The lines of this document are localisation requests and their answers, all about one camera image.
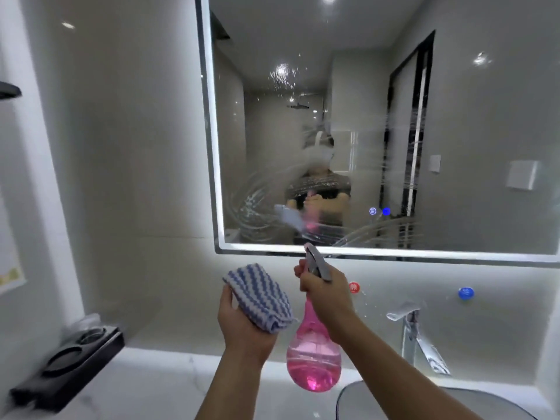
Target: faucet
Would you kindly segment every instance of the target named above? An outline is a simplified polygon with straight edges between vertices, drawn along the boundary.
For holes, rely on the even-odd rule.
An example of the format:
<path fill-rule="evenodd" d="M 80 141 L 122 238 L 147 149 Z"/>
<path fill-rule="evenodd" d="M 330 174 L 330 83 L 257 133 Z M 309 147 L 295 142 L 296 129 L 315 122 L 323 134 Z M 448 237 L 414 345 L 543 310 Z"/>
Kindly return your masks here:
<path fill-rule="evenodd" d="M 389 320 L 403 320 L 403 340 L 400 354 L 410 365 L 414 366 L 416 344 L 418 344 L 428 364 L 430 364 L 430 367 L 432 367 L 435 373 L 451 376 L 449 368 L 436 347 L 420 332 L 419 317 L 420 307 L 413 302 L 405 302 L 396 312 L 387 313 L 387 318 Z"/>

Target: cleaning cloth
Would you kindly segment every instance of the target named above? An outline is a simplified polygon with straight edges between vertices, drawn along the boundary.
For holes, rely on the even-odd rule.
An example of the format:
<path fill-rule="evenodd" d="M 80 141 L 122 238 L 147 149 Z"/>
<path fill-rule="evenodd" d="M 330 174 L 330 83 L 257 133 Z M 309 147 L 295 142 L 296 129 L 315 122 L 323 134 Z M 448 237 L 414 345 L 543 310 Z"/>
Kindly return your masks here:
<path fill-rule="evenodd" d="M 222 279 L 231 286 L 239 307 L 258 328 L 277 333 L 294 321 L 288 295 L 259 264 L 232 270 Z"/>

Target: wall switch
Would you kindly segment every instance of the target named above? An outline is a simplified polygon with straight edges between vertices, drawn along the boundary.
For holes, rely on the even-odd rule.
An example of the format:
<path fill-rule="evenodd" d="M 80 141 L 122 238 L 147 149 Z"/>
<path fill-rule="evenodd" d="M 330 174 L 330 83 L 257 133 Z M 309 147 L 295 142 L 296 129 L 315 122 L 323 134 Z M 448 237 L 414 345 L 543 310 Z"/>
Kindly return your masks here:
<path fill-rule="evenodd" d="M 506 187 L 520 190 L 533 190 L 538 168 L 539 161 L 510 162 L 510 171 L 507 175 L 508 181 Z"/>
<path fill-rule="evenodd" d="M 441 155 L 431 155 L 430 156 L 430 165 L 428 166 L 428 169 L 431 172 L 439 172 L 440 171 L 440 165 L 441 165 Z"/>

